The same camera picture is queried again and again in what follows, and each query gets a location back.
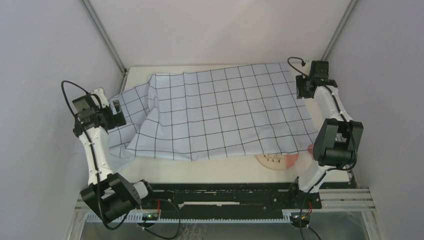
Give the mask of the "white checked tablecloth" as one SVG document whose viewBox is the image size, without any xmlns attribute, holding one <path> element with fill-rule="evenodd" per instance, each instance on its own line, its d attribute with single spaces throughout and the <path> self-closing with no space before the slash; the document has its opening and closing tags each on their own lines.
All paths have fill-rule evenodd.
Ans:
<svg viewBox="0 0 424 240">
<path fill-rule="evenodd" d="M 109 133 L 109 150 L 125 160 L 296 155 L 318 133 L 285 62 L 154 73 L 115 99 L 126 125 Z"/>
</svg>

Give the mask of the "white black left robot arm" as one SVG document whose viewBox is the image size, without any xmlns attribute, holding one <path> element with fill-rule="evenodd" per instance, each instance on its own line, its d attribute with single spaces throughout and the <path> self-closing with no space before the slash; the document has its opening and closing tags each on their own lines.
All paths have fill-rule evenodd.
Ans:
<svg viewBox="0 0 424 240">
<path fill-rule="evenodd" d="M 153 207 L 157 196 L 142 179 L 131 183 L 118 172 L 119 160 L 110 154 L 109 130 L 126 125 L 120 102 L 109 104 L 102 93 L 87 93 L 72 101 L 77 113 L 73 133 L 82 143 L 88 165 L 88 186 L 81 190 L 84 203 L 111 229 L 112 221 L 131 210 Z"/>
</svg>

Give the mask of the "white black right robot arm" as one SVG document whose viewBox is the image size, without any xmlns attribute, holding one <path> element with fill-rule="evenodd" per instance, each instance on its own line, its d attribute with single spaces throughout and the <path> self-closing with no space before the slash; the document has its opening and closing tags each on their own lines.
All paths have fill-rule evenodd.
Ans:
<svg viewBox="0 0 424 240">
<path fill-rule="evenodd" d="M 289 203 L 302 208 L 309 201 L 308 194 L 317 193 L 331 172 L 348 172 L 356 166 L 364 126 L 344 108 L 338 85 L 329 78 L 327 61 L 313 60 L 308 74 L 296 76 L 296 97 L 314 99 L 323 117 L 312 146 L 313 162 L 297 178 L 298 189 L 289 194 Z"/>
</svg>

